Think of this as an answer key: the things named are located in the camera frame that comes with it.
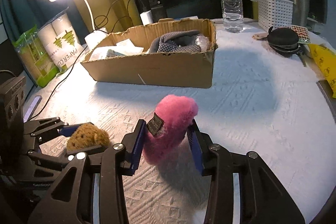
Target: green plastic bag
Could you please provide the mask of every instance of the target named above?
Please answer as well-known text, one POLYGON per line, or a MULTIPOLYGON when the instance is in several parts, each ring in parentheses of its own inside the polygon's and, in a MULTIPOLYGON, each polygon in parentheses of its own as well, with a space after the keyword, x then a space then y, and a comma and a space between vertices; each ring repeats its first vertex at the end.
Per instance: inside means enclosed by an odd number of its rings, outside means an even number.
POLYGON ((36 25, 12 44, 29 74, 40 87, 45 87, 59 73, 37 36, 36 25))

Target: paper cup package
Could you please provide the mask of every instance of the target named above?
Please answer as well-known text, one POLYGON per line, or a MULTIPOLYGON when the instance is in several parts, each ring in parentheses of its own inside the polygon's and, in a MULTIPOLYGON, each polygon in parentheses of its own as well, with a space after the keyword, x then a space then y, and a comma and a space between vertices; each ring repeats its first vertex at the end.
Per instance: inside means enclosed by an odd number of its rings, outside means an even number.
POLYGON ((66 11, 49 20, 38 32, 38 37, 60 72, 65 72, 84 49, 66 11))

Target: fabric label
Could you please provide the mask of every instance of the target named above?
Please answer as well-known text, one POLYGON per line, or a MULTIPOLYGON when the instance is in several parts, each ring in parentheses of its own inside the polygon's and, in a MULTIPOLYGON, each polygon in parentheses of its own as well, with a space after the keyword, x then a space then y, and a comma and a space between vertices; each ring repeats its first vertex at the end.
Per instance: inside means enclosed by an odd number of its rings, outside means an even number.
POLYGON ((154 117, 147 123, 148 131, 155 136, 163 125, 163 120, 154 112, 154 117))

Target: metal thermos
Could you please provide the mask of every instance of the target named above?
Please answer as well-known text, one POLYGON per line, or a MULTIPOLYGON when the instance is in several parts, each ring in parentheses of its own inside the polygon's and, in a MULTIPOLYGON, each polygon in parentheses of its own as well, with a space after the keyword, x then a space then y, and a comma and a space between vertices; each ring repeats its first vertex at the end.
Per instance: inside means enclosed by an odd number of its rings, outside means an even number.
POLYGON ((309 0, 291 0, 293 3, 292 24, 306 27, 309 12, 309 0))

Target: black pouch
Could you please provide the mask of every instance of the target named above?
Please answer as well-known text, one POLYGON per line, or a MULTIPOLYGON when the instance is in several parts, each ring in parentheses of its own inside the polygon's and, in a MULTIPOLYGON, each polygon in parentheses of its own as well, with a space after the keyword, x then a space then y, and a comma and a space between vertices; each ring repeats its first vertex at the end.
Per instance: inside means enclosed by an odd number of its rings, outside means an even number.
POLYGON ((268 30, 268 44, 277 53, 284 57, 290 57, 300 51, 298 44, 298 34, 290 28, 278 28, 274 31, 273 27, 268 30))

